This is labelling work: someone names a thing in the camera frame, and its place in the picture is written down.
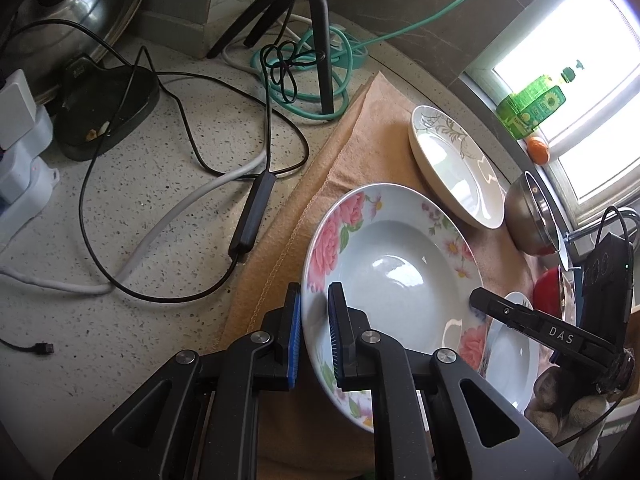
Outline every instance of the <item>dish soap bottle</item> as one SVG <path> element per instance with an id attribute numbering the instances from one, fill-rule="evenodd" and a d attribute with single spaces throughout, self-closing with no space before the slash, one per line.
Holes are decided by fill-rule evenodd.
<path id="1" fill-rule="evenodd" d="M 579 60 L 576 68 L 584 69 Z M 575 71 L 569 66 L 562 70 L 558 80 L 542 75 L 517 94 L 509 94 L 500 101 L 495 113 L 514 139 L 524 139 L 564 104 L 566 97 L 559 85 L 574 79 Z"/>

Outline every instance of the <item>speckled countertop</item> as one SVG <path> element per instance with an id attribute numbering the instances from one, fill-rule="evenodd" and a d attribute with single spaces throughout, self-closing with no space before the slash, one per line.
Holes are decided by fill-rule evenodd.
<path id="1" fill-rule="evenodd" d="M 125 38 L 120 51 L 133 60 L 141 41 Z M 259 95 L 257 81 L 218 60 L 193 60 L 149 45 L 158 70 L 202 72 Z M 375 60 L 354 72 L 353 94 L 382 71 L 417 104 L 429 101 Z M 262 108 L 204 80 L 165 78 L 186 109 L 204 159 L 221 171 L 250 160 L 260 150 Z M 302 91 L 316 92 L 312 72 L 297 78 Z M 295 119 L 314 156 L 335 123 Z M 295 135 L 274 121 L 274 167 L 300 160 Z M 81 284 L 103 283 L 82 243 L 78 193 L 88 162 L 66 159 L 55 145 L 43 155 L 60 169 L 60 183 L 44 211 L 0 254 L 21 272 Z M 276 215 L 302 173 L 276 183 L 260 233 Z M 98 257 L 116 271 L 129 251 L 161 216 L 210 179 L 197 164 L 177 106 L 161 95 L 153 113 L 116 148 L 101 156 L 84 206 L 87 231 Z M 152 245 L 129 285 L 165 296 L 211 286 L 228 266 L 226 250 L 249 190 L 233 182 L 191 206 Z M 209 298 L 186 306 L 152 305 L 119 291 L 80 297 L 44 291 L 0 278 L 0 336 L 15 344 L 52 342 L 55 354 L 37 358 L 0 348 L 0 419 L 27 459 L 50 478 L 58 463 L 171 355 L 202 351 L 225 322 L 242 266 Z"/>

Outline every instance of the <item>gloved hand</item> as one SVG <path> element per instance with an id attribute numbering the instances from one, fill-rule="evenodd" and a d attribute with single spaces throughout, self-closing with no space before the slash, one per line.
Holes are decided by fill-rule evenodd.
<path id="1" fill-rule="evenodd" d="M 525 417 L 551 442 L 558 443 L 586 428 L 609 409 L 604 395 L 589 395 L 576 400 L 573 405 L 561 406 L 562 382 L 565 370 L 559 367 L 547 369 L 533 386 L 535 397 L 524 412 Z M 567 415 L 558 418 L 558 413 Z M 578 473 L 583 471 L 596 455 L 598 438 L 605 421 L 597 424 L 584 435 L 565 444 L 560 449 L 574 464 Z"/>

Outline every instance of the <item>orange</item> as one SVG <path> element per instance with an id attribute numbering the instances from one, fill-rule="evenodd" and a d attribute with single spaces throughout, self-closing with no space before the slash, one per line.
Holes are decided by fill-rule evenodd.
<path id="1" fill-rule="evenodd" d="M 529 158 L 539 166 L 544 166 L 549 162 L 549 146 L 544 139 L 530 136 L 526 139 L 527 153 Z"/>

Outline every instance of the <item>glove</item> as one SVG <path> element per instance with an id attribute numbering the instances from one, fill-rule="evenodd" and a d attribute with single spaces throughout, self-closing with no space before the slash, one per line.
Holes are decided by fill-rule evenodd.
<path id="1" fill-rule="evenodd" d="M 534 398 L 524 412 L 525 417 L 551 442 L 560 442 L 586 428 L 609 409 L 604 395 L 588 395 L 576 400 L 569 410 L 562 406 L 561 385 L 568 374 L 552 367 L 538 377 L 533 386 Z M 558 418 L 558 413 L 567 415 Z M 601 421 L 584 435 L 568 442 L 560 450 L 568 457 L 578 473 L 593 460 L 598 451 L 598 438 L 605 421 Z"/>

